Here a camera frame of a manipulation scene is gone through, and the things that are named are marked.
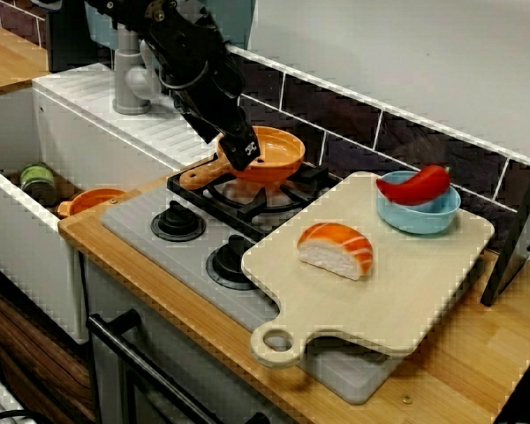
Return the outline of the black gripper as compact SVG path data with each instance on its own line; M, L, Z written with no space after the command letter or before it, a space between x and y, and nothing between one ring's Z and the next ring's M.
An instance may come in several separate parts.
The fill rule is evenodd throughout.
M221 38L162 38L160 63L178 112L209 144L218 141L232 168L243 171L260 154L255 130L238 106L243 73Z

